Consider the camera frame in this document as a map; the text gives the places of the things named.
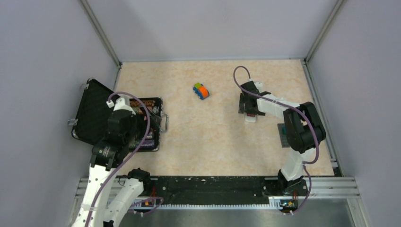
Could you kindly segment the white remote control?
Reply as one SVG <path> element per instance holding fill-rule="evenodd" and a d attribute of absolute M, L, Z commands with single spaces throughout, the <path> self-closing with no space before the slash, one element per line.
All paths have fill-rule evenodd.
<path fill-rule="evenodd" d="M 257 115 L 245 113 L 245 121 L 249 123 L 255 123 L 257 121 Z"/>

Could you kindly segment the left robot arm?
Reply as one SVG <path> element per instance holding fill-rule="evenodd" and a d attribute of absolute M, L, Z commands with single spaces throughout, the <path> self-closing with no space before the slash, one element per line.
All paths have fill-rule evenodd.
<path fill-rule="evenodd" d="M 108 119 L 104 137 L 92 149 L 89 178 L 74 227 L 117 227 L 140 195 L 150 193 L 150 173 L 140 168 L 127 174 L 127 181 L 108 204 L 118 168 L 126 161 L 129 143 L 146 139 L 150 128 L 147 110 L 137 115 L 130 110 L 115 110 Z"/>

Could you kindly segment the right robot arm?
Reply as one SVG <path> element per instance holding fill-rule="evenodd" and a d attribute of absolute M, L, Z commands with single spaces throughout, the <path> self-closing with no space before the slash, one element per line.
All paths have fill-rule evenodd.
<path fill-rule="evenodd" d="M 239 113 L 254 116 L 274 115 L 284 122 L 285 136 L 292 151 L 278 172 L 277 188 L 290 195 L 301 184 L 306 163 L 313 164 L 319 156 L 319 145 L 326 131 L 312 102 L 302 104 L 278 98 L 270 92 L 259 92 L 254 81 L 240 85 Z"/>

